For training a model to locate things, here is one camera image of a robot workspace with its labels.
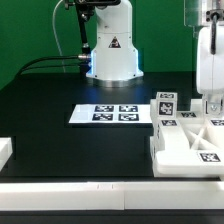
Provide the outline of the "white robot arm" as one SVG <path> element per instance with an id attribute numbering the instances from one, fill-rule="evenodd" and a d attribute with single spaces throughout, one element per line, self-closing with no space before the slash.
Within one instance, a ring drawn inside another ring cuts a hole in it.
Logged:
<path id="1" fill-rule="evenodd" d="M 224 0 L 184 0 L 185 24 L 198 27 L 197 91 L 207 114 L 224 113 Z M 86 76 L 105 86 L 123 86 L 143 76 L 132 43 L 132 5 L 96 4 L 97 44 Z"/>

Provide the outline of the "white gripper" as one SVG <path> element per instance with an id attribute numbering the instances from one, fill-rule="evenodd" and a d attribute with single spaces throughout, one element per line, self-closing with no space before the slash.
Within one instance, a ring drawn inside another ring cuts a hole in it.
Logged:
<path id="1" fill-rule="evenodd" d="M 224 26 L 217 27 L 216 53 L 210 52 L 211 29 L 199 32 L 197 46 L 197 91 L 205 95 L 205 110 L 210 115 L 222 113 L 224 93 Z"/>

